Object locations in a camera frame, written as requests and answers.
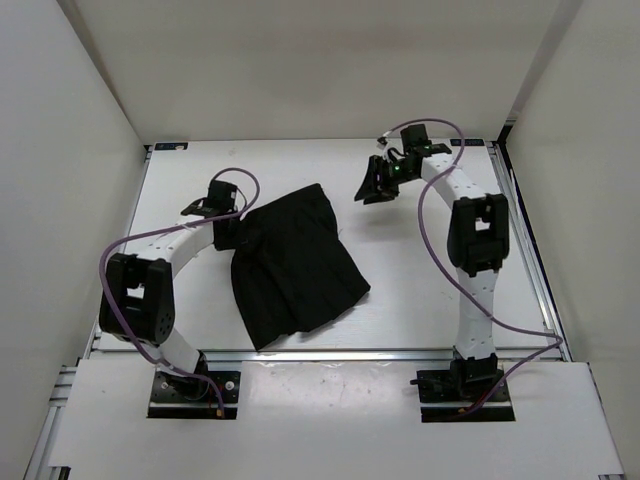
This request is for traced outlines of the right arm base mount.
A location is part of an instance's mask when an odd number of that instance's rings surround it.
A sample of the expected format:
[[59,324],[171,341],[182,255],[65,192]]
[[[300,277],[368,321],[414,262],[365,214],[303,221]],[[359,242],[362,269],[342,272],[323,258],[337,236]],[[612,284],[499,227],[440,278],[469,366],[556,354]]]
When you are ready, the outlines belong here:
[[496,354],[481,360],[454,358],[448,369],[418,370],[423,423],[514,422],[510,392]]

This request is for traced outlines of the left blue corner label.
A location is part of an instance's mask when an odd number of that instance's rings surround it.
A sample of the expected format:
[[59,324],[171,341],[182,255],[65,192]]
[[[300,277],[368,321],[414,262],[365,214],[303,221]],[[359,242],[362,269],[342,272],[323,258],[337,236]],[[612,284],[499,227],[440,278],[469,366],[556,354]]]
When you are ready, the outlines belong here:
[[187,142],[159,142],[154,146],[155,151],[184,151],[187,148]]

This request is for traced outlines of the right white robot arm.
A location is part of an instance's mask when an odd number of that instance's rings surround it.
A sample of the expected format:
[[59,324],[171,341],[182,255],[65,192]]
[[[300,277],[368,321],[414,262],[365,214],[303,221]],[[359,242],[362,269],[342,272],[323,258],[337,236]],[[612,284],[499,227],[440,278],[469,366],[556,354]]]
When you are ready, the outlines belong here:
[[447,255],[457,273],[459,326],[454,350],[463,360],[495,355],[492,335],[494,289],[510,250],[508,201],[480,188],[454,164],[449,147],[418,147],[396,160],[369,157],[354,200],[363,204],[391,201],[399,186],[423,180],[451,210]]

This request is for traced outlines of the front aluminium rail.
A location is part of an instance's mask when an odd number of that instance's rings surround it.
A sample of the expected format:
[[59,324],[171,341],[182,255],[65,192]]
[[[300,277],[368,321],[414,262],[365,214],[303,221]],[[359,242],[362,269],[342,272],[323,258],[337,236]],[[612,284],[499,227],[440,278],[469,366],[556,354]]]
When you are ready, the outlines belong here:
[[447,362],[453,359],[451,349],[419,350],[285,350],[254,352],[249,350],[205,350],[209,362],[346,362],[409,361]]

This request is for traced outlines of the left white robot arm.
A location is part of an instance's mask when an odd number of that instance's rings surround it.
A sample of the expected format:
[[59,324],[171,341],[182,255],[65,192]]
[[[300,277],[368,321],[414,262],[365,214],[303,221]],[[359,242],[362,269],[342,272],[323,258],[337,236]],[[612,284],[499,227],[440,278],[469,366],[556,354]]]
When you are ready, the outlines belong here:
[[100,329],[176,375],[175,388],[188,400],[206,395],[210,377],[198,368],[201,353],[175,327],[173,282],[202,250],[230,249],[239,224],[237,215],[206,220],[188,215],[175,226],[134,235],[150,242],[133,253],[109,252],[100,264]]

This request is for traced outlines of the blue corner label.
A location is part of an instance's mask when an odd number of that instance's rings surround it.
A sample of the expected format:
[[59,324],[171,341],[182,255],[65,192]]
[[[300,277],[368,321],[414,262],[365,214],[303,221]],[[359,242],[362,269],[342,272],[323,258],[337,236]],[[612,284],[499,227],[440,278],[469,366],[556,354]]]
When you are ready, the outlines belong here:
[[154,146],[155,151],[184,151],[187,148],[187,142],[159,142]]
[[485,145],[484,140],[479,138],[468,138],[465,140],[460,138],[451,138],[449,142],[450,145],[454,147],[461,147],[462,145],[465,147],[483,147]]

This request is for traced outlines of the right blue corner label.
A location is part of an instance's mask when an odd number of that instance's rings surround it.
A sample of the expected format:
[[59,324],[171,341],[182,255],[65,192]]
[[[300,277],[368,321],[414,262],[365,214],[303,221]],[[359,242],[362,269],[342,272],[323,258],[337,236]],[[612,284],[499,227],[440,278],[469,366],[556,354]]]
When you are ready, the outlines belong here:
[[461,147],[462,145],[465,147],[483,147],[485,145],[484,140],[479,138],[468,138],[465,140],[460,138],[451,138],[449,142],[450,145],[454,147]]

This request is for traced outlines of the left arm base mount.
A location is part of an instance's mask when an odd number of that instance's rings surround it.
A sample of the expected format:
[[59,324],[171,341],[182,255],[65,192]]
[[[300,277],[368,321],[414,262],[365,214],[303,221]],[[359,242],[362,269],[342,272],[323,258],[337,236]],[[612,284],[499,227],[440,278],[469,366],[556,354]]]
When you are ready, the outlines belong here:
[[239,370],[212,370],[203,354],[196,373],[210,381],[170,374],[158,368],[151,386],[149,419],[235,420],[241,386]]

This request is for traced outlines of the black pleated skirt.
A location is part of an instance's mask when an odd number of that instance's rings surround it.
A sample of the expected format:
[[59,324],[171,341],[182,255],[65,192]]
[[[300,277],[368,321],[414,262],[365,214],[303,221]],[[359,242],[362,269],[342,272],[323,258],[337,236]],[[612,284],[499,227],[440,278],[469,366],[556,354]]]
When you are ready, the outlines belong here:
[[341,242],[335,212],[311,184],[248,212],[230,266],[234,299],[253,347],[310,333],[370,291]]

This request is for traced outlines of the left aluminium frame rail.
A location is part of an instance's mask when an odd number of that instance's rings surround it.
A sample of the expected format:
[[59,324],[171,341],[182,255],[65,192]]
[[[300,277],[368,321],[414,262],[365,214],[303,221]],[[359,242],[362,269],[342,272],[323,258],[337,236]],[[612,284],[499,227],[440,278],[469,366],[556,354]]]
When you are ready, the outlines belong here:
[[23,475],[24,479],[67,480],[70,477],[71,468],[66,465],[53,465],[51,456],[76,371],[76,366],[63,366],[59,371],[48,401],[44,423]]

